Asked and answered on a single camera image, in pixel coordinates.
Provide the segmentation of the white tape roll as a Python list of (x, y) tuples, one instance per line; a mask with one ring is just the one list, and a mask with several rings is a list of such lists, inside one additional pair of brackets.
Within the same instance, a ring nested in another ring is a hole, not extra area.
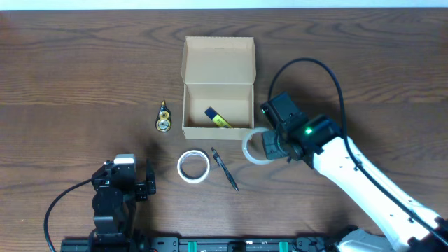
[[(204, 173), (201, 176), (198, 176), (195, 178), (188, 176), (183, 170), (183, 163), (186, 161), (187, 158), (192, 157), (192, 156), (201, 157), (206, 164), (206, 169), (204, 170)], [(178, 159), (176, 168), (177, 168), (178, 175), (186, 183), (198, 184), (198, 183), (203, 182), (208, 177), (210, 169), (211, 169), (211, 165), (210, 165), (210, 160), (209, 160), (208, 156), (204, 152), (202, 152), (200, 150), (188, 150), (180, 156), (180, 158)]]

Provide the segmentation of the clear tape roll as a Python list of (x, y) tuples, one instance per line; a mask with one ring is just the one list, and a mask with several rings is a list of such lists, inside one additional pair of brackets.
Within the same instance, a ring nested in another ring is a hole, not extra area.
[(253, 128), (251, 130), (248, 131), (248, 133), (246, 134), (246, 136), (242, 139), (241, 141), (241, 149), (242, 149), (242, 153), (244, 154), (244, 156), (246, 157), (246, 159), (249, 162), (252, 162), (255, 165), (268, 165), (273, 163), (273, 160), (268, 160), (268, 159), (264, 159), (264, 160), (259, 160), (259, 159), (255, 159), (250, 153), (249, 153), (249, 149), (248, 149), (248, 142), (249, 140), (252, 138), (252, 136), (254, 134), (259, 134), (259, 133), (264, 133), (264, 132), (268, 132), (269, 130), (266, 127), (257, 127), (257, 128)]

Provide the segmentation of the yellow black correction tape dispenser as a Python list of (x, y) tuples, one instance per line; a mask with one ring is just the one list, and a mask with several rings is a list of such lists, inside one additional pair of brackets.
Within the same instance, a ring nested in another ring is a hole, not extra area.
[(158, 112), (155, 127), (159, 132), (167, 132), (171, 129), (172, 126), (172, 113), (167, 108), (166, 101), (163, 100), (160, 106), (160, 110)]

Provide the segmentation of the black ballpoint pen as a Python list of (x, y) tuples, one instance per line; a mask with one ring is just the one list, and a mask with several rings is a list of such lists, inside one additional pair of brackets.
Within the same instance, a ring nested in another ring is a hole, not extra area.
[(238, 185), (236, 183), (236, 181), (234, 180), (234, 178), (232, 177), (231, 173), (229, 172), (228, 168), (226, 167), (224, 161), (221, 159), (220, 155), (218, 154), (218, 152), (216, 151), (215, 148), (211, 147), (211, 151), (212, 151), (212, 155), (214, 160), (217, 162), (217, 164), (223, 169), (228, 181), (230, 182), (231, 186), (237, 191), (239, 192), (239, 188)]

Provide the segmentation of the yellow highlighter pen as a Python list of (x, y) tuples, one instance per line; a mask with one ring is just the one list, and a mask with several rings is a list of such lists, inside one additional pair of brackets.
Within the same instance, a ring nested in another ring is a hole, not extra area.
[(232, 126), (217, 111), (215, 111), (212, 107), (209, 107), (204, 113), (219, 128), (232, 128)]

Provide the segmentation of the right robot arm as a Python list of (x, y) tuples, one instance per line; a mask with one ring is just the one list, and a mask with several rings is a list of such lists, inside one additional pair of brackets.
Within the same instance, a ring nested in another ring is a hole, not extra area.
[(267, 116), (267, 159), (302, 160), (339, 186), (377, 224), (394, 251), (446, 251), (447, 221), (400, 189), (326, 115)]

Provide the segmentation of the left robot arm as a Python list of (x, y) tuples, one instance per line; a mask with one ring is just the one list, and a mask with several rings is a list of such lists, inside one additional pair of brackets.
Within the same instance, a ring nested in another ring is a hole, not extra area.
[(106, 161), (93, 175), (94, 224), (100, 244), (129, 244), (134, 239), (137, 202), (156, 193), (155, 172), (146, 163), (145, 179), (137, 180), (136, 163)]

